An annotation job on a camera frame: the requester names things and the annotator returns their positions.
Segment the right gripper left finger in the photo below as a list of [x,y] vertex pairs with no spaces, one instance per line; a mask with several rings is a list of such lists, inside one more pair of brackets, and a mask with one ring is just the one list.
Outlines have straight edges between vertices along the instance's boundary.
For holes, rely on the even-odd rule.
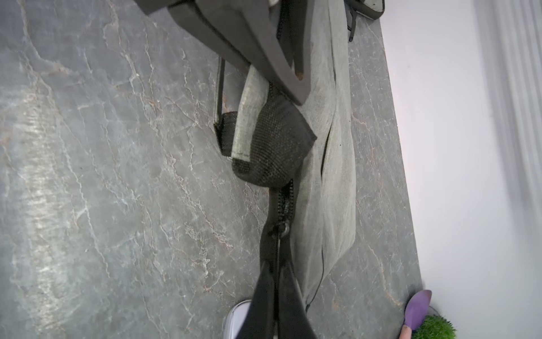
[[261,268],[254,295],[237,338],[272,339],[275,335],[275,280],[272,268],[265,262]]

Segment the white computer mouse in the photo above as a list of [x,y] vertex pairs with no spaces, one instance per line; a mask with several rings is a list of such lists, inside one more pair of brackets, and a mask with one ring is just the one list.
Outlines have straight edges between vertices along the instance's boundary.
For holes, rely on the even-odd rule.
[[251,306],[251,300],[247,299],[236,304],[228,313],[223,325],[223,339],[236,339]]

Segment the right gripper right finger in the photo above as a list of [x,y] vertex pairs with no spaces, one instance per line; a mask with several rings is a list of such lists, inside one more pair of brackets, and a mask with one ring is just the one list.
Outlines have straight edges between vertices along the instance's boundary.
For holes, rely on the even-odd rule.
[[279,274],[277,316],[278,338],[317,338],[306,316],[291,264],[285,264]]

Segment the grey laptop bag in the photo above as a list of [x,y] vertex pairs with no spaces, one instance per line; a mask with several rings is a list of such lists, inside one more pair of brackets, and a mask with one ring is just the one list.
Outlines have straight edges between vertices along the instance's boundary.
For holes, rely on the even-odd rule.
[[266,187],[268,219],[261,238],[261,267],[272,263],[279,227],[288,242],[286,268],[271,283],[281,299],[308,307],[322,279],[351,247],[356,231],[356,169],[351,135],[348,44],[354,15],[346,1],[278,1],[276,22],[268,18],[273,1],[228,1],[227,19],[246,22],[245,45],[262,35],[274,52],[281,40],[302,38],[308,72],[297,93],[275,71],[245,55],[221,30],[207,22],[196,1],[140,1],[146,14],[166,8],[179,25],[218,53],[220,64],[248,66],[239,110],[215,110],[221,153],[235,175]]

